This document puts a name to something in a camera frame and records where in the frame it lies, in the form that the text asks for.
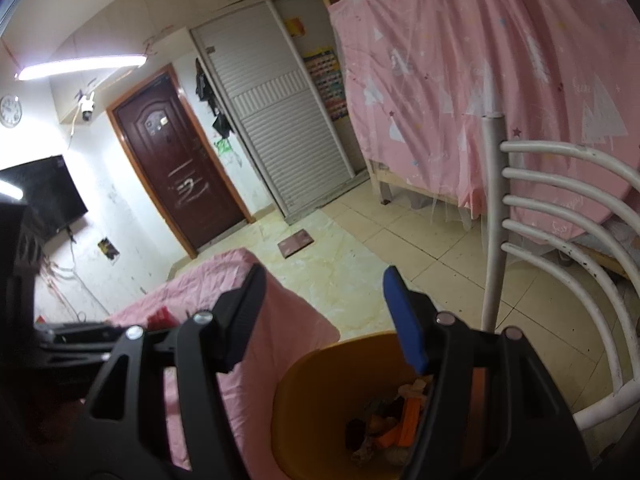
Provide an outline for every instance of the clock face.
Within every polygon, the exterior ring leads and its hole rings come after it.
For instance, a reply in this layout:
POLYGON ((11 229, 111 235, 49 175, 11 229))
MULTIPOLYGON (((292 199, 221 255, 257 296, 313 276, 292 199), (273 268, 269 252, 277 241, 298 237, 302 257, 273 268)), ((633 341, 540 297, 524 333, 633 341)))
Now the clock face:
POLYGON ((17 96, 5 95, 0 99, 0 123, 5 128, 17 126, 22 118, 22 105, 17 96))

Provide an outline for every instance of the wooden door frame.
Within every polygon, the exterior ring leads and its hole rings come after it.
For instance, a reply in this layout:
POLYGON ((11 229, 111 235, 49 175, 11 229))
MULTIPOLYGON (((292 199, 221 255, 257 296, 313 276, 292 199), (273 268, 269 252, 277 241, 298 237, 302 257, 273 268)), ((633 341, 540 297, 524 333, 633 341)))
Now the wooden door frame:
POLYGON ((160 215, 162 216, 166 224, 169 226, 169 229, 171 229, 176 239, 180 242, 180 245, 184 248, 185 251, 187 251, 187 254, 193 260, 198 257, 198 251, 197 251, 198 248, 194 247, 193 244, 191 244, 191 242, 187 239, 184 232, 182 231, 182 229, 180 229, 180 226, 171 216, 167 208, 164 206, 164 204, 162 204, 162 201, 160 200, 153 186, 151 185, 151 181, 146 175, 144 169, 142 168, 142 165, 140 164, 135 152, 133 151, 129 143, 129 140, 127 139, 124 132, 122 131, 122 128, 120 127, 120 123, 118 122, 118 119, 114 113, 115 109, 118 106, 123 104, 128 99, 134 97, 136 94, 140 93, 140 91, 143 90, 146 86, 148 86, 155 79, 157 79, 158 77, 164 74, 167 74, 169 76, 172 86, 174 87, 174 90, 178 95, 178 99, 180 100, 180 103, 182 104, 184 111, 187 113, 187 117, 191 121, 191 124, 193 125, 196 133, 198 134, 198 137, 200 138, 200 142, 204 146, 204 149, 206 150, 210 161, 213 163, 214 167, 220 174, 222 181, 225 183, 225 186, 228 189, 229 193, 231 193, 231 196, 233 197, 234 202, 236 202, 236 204, 240 208, 240 211, 242 211, 244 218, 247 220, 249 224, 255 222, 255 218, 254 216, 251 215, 251 213, 249 213, 249 210, 246 208, 246 205, 242 200, 242 197, 239 195, 238 190, 229 179, 229 176, 228 174, 226 174, 225 168, 222 166, 222 163, 220 162, 220 159, 216 155, 215 150, 210 145, 209 140, 207 139, 207 135, 205 134, 204 129, 200 124, 200 121, 198 120, 198 117, 196 116, 195 112, 193 111, 193 108, 191 108, 191 105, 187 101, 187 96, 184 92, 184 89, 180 85, 180 82, 178 81, 178 76, 175 73, 174 66, 172 64, 163 66, 161 69, 154 72, 145 80, 141 81, 140 83, 135 85, 133 88, 130 88, 129 91, 125 92, 123 95, 117 98, 113 103, 107 106, 107 115, 109 117, 109 120, 111 121, 111 126, 113 127, 113 131, 115 132, 116 137, 118 138, 118 141, 120 142, 120 145, 124 150, 124 153, 127 155, 127 158, 129 159, 129 162, 132 165, 133 170, 136 172, 138 179, 142 183, 142 186, 145 188, 146 194, 149 195, 149 198, 156 206, 156 209, 158 210, 158 212, 160 213, 160 215))

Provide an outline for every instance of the fluorescent light tube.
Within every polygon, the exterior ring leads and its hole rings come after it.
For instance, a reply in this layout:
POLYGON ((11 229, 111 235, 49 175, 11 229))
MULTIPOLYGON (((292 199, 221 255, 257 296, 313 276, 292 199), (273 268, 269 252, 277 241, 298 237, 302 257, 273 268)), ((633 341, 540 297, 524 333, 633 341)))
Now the fluorescent light tube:
POLYGON ((22 200, 22 190, 4 180, 0 180, 0 193, 15 198, 16 200, 22 200))
POLYGON ((135 54, 132 56, 99 56, 80 57, 77 59, 65 59, 31 65, 20 72, 18 79, 28 81, 39 77, 48 77, 56 74, 80 72, 82 70, 95 70, 97 68, 121 68, 123 66, 142 66, 146 62, 146 56, 135 54))

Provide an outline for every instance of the black tv screen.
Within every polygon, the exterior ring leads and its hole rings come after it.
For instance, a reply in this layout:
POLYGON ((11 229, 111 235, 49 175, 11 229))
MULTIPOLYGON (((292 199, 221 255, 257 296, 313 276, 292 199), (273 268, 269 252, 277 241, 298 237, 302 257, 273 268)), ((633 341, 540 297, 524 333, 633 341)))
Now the black tv screen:
POLYGON ((87 211, 61 155, 0 171, 0 180, 22 190, 26 221, 46 242, 87 211))

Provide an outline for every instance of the pink cloth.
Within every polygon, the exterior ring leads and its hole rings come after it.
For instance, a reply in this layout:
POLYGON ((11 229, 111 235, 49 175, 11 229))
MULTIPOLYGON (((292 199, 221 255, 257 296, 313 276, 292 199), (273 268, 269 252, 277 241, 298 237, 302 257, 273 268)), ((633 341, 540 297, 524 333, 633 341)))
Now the pink cloth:
MULTIPOLYGON (((484 211, 481 117, 504 112, 510 139, 586 144, 640 161, 640 24, 626 0, 341 0, 351 121, 366 157, 412 184, 484 211)), ((516 155, 624 198, 629 186, 586 162, 516 155)), ((610 213, 573 193, 515 182, 515 194, 610 213)), ((535 212, 514 216, 564 238, 582 231, 535 212)))
MULTIPOLYGON (((144 324, 166 306, 180 322, 211 309, 226 290, 238 288, 258 259, 245 249, 218 254, 110 317, 119 325, 144 324)), ((255 480, 287 480, 271 452, 271 412, 276 386, 289 367, 312 350, 335 343, 338 330, 305 300, 267 272, 264 304, 244 359, 218 382, 236 444, 255 480)), ((167 424, 174 463, 189 467, 180 423, 175 374, 166 377, 167 424)))

